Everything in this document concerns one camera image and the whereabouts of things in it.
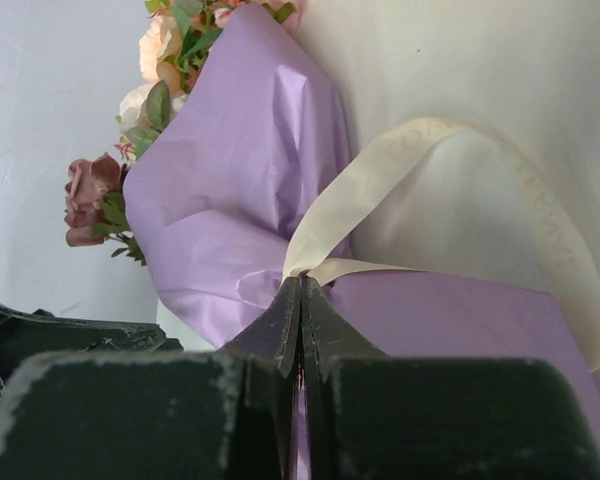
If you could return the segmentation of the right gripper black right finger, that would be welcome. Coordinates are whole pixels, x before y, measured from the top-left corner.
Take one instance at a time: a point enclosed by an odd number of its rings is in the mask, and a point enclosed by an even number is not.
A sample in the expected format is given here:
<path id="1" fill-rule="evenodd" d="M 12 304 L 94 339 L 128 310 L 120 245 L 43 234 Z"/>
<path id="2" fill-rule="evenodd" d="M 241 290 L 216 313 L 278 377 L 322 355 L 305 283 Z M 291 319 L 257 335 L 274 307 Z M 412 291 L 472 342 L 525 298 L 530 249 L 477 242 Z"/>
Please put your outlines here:
<path id="1" fill-rule="evenodd" d="M 388 355 L 336 312 L 317 280 L 302 277 L 301 316 L 305 371 L 326 380 L 339 359 L 381 359 Z"/>

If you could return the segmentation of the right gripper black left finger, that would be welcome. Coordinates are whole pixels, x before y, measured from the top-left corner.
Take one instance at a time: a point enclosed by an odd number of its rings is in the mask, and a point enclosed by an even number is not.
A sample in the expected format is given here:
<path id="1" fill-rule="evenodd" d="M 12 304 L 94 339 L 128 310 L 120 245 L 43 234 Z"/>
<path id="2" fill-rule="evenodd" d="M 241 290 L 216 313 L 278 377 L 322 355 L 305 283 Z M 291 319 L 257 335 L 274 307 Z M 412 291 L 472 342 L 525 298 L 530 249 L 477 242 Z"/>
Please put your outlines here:
<path id="1" fill-rule="evenodd" d="M 283 281 L 269 307 L 220 352 L 255 356 L 268 361 L 283 377 L 297 371 L 300 331 L 300 280 Z"/>

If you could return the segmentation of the purple pink wrapping paper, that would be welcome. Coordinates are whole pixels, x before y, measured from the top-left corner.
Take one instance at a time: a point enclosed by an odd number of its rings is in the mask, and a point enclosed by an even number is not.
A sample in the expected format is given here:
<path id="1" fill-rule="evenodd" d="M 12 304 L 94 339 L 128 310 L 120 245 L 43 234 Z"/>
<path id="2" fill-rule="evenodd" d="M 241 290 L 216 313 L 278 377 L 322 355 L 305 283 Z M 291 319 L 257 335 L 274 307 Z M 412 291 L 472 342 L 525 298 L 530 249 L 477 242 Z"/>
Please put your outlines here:
<path id="1" fill-rule="evenodd" d="M 369 143 L 408 121 L 472 125 L 436 158 L 483 159 L 500 178 L 481 132 L 505 138 L 462 120 L 459 106 L 504 82 L 512 90 L 496 97 L 507 112 L 530 104 L 522 70 L 538 42 L 505 42 L 495 8 L 462 26 L 458 1 L 316 1 L 298 39 L 262 8 L 240 8 L 125 182 L 127 217 L 165 307 L 226 344 L 272 300 L 311 204 Z M 391 355 L 548 362 L 574 388 L 600 451 L 594 370 L 551 293 L 429 271 L 350 274 L 328 293 Z"/>

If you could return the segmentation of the pink artificial flower bunch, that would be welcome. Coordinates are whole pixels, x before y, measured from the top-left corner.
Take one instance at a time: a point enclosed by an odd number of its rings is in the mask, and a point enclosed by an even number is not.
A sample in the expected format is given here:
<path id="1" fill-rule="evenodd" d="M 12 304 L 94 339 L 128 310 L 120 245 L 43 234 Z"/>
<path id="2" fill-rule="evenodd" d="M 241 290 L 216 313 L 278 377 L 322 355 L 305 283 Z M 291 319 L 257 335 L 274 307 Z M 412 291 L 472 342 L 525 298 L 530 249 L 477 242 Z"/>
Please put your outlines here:
<path id="1" fill-rule="evenodd" d="M 119 242 L 116 255 L 144 264 L 125 213 L 123 184 L 132 165 L 183 108 L 212 47 L 240 1 L 148 1 L 151 25 L 139 41 L 144 85 L 122 100 L 116 121 L 122 159 L 77 159 L 65 186 L 66 242 L 71 247 Z"/>

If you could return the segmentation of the cream ribbon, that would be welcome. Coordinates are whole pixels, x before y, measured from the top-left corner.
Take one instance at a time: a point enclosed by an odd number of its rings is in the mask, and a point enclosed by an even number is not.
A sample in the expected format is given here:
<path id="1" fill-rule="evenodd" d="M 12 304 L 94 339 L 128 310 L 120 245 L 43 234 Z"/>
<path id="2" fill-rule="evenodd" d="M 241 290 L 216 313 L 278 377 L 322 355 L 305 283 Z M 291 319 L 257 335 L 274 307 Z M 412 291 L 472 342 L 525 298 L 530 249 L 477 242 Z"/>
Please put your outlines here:
<path id="1" fill-rule="evenodd" d="M 429 271 L 533 286 L 560 303 L 591 370 L 600 369 L 600 275 L 572 216 L 534 164 L 482 131 L 483 159 L 437 159 L 465 122 L 408 121 L 381 134 L 325 188 L 293 234 L 283 273 L 321 284 L 379 271 Z"/>

